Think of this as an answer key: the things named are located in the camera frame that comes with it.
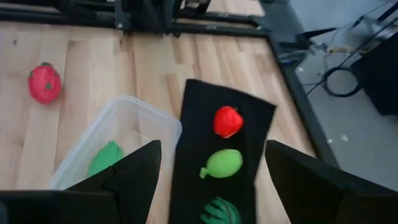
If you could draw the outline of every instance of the plastic fruit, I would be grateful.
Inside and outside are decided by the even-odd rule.
[[[214,117],[214,132],[223,138],[229,138],[243,126],[242,116],[232,107],[223,106]]]
[[[211,155],[207,160],[206,168],[200,169],[200,178],[206,175],[214,178],[231,177],[241,168],[242,154],[235,149],[223,149]]]
[[[217,197],[205,206],[200,220],[207,224],[240,224],[241,215],[231,202]]]
[[[44,62],[30,72],[29,93],[39,103],[51,103],[61,92],[61,78],[50,63]]]
[[[115,141],[110,141],[97,153],[93,160],[91,160],[87,177],[91,177],[92,175],[105,170],[122,158],[123,149],[119,147]]]

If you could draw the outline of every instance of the black equipment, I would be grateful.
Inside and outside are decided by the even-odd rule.
[[[272,182],[292,223],[397,223],[398,193],[267,141]]]
[[[280,59],[286,63],[301,62],[313,44],[311,37],[335,30],[335,28],[315,30],[311,32],[296,31],[293,27],[292,12],[286,3],[275,5],[268,9],[270,2],[261,1],[263,9],[270,13],[266,16],[231,14],[227,12],[207,12],[211,0],[0,0],[0,20],[16,22],[35,22],[56,25],[93,26],[123,30],[124,32],[153,32],[156,34],[181,33],[233,35],[245,37],[268,38],[274,33],[277,41],[286,49]],[[40,6],[41,8],[26,8],[20,6]],[[275,17],[286,19],[285,26],[272,21]],[[228,22],[246,24],[248,28],[219,26],[214,24],[196,24],[194,22],[179,22],[179,19]]]
[[[359,84],[382,115],[398,114],[398,33],[351,65]]]
[[[64,191],[0,191],[0,224],[145,223],[161,157],[152,141]]]

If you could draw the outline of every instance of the pear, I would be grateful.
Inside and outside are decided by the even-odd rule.
[[[200,178],[206,175],[214,178],[231,177],[241,168],[243,163],[242,154],[235,149],[223,149],[209,157],[206,167],[200,169]]]

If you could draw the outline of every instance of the green toy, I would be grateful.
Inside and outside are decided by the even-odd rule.
[[[115,141],[110,141],[91,161],[88,168],[87,177],[91,177],[92,175],[101,172],[122,158],[123,149],[119,147]]]
[[[205,206],[200,219],[207,224],[240,224],[238,209],[229,201],[217,197]]]
[[[206,175],[214,178],[231,177],[241,168],[243,163],[242,154],[235,149],[223,149],[210,156],[206,168],[200,169],[200,178]]]

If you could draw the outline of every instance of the plastic bin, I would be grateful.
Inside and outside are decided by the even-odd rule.
[[[120,96],[102,109],[91,128],[70,150],[54,173],[50,188],[63,190],[84,180],[92,158],[110,140],[116,141],[126,156],[158,139],[162,142],[158,192],[164,189],[162,184],[171,182],[175,146],[181,131],[180,121],[166,112],[137,98]]]

